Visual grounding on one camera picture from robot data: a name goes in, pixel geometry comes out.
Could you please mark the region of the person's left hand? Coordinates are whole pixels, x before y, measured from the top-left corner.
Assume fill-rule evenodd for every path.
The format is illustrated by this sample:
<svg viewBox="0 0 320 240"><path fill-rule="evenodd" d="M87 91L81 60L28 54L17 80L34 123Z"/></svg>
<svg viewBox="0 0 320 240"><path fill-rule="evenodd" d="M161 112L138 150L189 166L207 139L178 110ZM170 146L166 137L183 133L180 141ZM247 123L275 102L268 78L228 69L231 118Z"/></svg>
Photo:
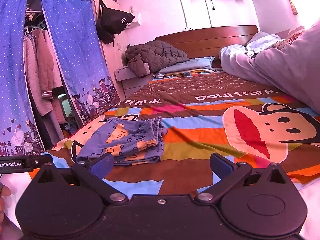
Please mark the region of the person's left hand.
<svg viewBox="0 0 320 240"><path fill-rule="evenodd" d="M1 232L2 232L2 223L4 220L4 209L5 209L5 201L4 197L9 197L11 195L11 191L8 187L1 184L1 196L0 196L0 225L1 225Z"/></svg>

